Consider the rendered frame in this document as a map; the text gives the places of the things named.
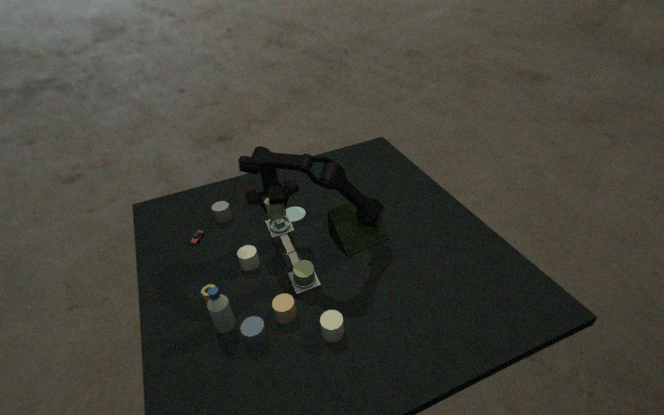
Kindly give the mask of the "tan cylinder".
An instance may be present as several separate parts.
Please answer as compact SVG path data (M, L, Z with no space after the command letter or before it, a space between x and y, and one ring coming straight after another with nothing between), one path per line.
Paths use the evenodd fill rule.
M297 317L295 300L289 293L277 295L272 301L272 308L280 324L290 324Z

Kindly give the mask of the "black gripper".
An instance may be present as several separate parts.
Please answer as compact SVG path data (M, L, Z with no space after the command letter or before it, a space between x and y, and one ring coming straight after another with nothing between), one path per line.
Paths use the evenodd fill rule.
M272 186L277 185L277 182L279 182L278 175L277 175L276 178L274 178L272 180L262 179L262 182L263 182L264 191L257 193L256 189L253 189L253 190L250 190L250 191L246 191L245 195L246 195L246 198L247 198L248 203L249 203L250 206L260 205L263 208L263 210L265 211L265 213L267 213L267 210L266 210L266 207L263 203L262 198L267 197L266 188L267 188L268 184L271 184ZM282 188L288 190L288 195L289 196L293 195L293 193L299 192L298 184L296 183L296 181L294 179L285 180L284 184L282 184ZM283 201L284 201L284 206L286 207L287 202L288 202L288 198L286 198L286 200L283 200Z

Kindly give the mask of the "beige cylinder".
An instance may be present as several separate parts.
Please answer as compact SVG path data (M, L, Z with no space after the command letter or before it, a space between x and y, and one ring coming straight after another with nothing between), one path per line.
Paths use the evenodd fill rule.
M241 267L245 271L252 271L252 270L256 269L260 264L257 249L253 245L249 244L249 245L242 246L238 250L237 255L238 255Z

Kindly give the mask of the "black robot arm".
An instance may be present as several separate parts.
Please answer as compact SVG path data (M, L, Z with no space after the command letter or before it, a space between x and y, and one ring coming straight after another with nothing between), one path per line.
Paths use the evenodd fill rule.
M313 162L325 163L319 179L311 171ZM382 204L375 198L367 198L352 183L346 179L346 173L338 162L327 157L313 157L309 154L296 155L271 152L268 148L256 147L252 157L244 156L239 159L240 171L252 174L261 173L264 180L277 177L277 168L295 170L306 173L309 178L319 186L326 189L336 189L341 195L356 206L355 213L360 227L378 227ZM268 186L269 185L269 186ZM289 198L288 190L283 189L280 182L272 186L268 184L266 194L270 204L281 204Z

